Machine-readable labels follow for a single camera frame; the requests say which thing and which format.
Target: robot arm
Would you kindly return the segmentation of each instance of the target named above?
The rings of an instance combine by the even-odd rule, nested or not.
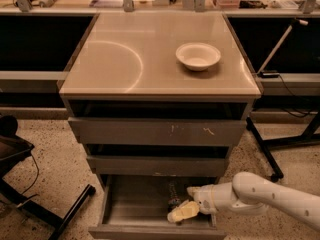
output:
[[[189,187],[187,191],[194,201],[184,202],[174,209],[168,215],[169,221],[194,217],[197,211],[214,214],[231,210],[238,214],[259,215],[270,205],[320,231],[319,196],[272,183],[253,173],[241,172],[232,182]]]

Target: bowl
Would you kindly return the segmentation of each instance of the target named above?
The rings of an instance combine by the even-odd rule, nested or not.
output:
[[[203,71],[216,64],[220,58],[220,51],[205,43],[187,43],[176,51],[177,59],[192,71]]]

